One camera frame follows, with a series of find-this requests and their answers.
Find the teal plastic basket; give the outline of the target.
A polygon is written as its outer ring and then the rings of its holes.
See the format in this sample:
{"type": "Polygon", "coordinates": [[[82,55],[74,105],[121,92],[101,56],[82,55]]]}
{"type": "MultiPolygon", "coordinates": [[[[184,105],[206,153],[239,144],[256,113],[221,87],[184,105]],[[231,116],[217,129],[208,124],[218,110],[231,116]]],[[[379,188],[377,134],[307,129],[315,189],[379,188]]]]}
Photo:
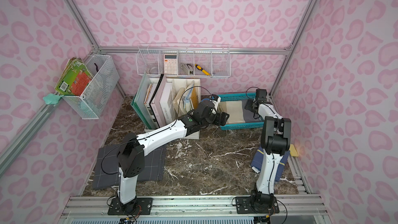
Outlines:
{"type": "MultiPolygon", "coordinates": [[[[232,94],[220,94],[221,102],[225,101],[240,101],[254,99],[256,93],[232,93],[232,94]]],[[[222,130],[239,130],[239,129],[255,129],[261,128],[264,125],[265,117],[280,118],[280,115],[276,112],[271,102],[266,101],[267,114],[257,114],[262,118],[262,122],[254,123],[241,123],[241,124],[226,124],[221,127],[222,130]]]]}

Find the cream and grey pillowcase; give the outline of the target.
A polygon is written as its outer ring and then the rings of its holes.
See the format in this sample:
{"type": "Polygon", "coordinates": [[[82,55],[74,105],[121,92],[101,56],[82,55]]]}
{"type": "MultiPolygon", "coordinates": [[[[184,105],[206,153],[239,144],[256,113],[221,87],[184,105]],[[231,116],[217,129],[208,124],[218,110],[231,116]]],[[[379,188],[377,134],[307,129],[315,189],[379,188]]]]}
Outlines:
{"type": "Polygon", "coordinates": [[[259,115],[245,109],[247,102],[248,100],[221,102],[218,105],[218,111],[230,115],[227,124],[262,122],[263,120],[259,115]]]}

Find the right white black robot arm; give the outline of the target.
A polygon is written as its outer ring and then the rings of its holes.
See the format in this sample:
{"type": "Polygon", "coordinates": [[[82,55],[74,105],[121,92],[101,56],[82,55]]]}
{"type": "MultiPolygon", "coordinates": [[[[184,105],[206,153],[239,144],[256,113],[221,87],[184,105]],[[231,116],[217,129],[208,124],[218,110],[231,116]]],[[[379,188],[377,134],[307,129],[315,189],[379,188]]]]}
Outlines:
{"type": "Polygon", "coordinates": [[[263,149],[263,161],[260,175],[251,191],[250,207],[255,213],[278,210],[274,196],[274,184],[278,166],[290,149],[291,120],[284,118],[267,100],[265,89],[256,89],[256,95],[248,101],[248,110],[263,119],[260,144],[263,149]]]}

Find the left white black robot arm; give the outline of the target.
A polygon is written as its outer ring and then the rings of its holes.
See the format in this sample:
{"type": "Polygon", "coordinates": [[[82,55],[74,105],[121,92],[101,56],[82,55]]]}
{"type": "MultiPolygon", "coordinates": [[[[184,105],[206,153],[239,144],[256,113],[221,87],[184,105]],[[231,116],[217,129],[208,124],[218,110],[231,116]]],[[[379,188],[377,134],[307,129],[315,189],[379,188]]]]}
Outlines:
{"type": "Polygon", "coordinates": [[[229,114],[218,112],[221,98],[215,94],[202,100],[197,108],[180,116],[172,123],[154,131],[136,135],[128,134],[117,152],[119,190],[117,199],[123,207],[137,205],[136,184],[145,168],[145,157],[155,149],[176,139],[182,139],[210,125],[223,126],[229,114]]]}

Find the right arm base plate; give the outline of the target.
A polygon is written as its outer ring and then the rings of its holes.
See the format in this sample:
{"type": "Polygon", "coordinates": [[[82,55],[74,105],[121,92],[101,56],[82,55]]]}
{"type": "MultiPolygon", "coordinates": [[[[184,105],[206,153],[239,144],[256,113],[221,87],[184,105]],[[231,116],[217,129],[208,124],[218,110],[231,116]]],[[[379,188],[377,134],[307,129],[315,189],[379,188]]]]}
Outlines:
{"type": "Polygon", "coordinates": [[[274,195],[266,195],[265,200],[254,200],[252,197],[236,197],[234,199],[238,214],[279,214],[279,206],[274,195]]]}

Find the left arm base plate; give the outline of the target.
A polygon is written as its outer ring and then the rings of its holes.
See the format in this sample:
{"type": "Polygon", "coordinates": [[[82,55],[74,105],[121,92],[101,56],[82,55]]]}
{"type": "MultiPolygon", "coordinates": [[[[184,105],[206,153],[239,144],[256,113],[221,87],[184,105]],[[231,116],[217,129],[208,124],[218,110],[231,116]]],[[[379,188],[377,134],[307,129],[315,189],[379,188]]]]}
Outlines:
{"type": "Polygon", "coordinates": [[[116,215],[150,215],[152,209],[153,198],[136,198],[129,203],[123,204],[118,198],[113,198],[108,204],[109,216],[116,215]]]}

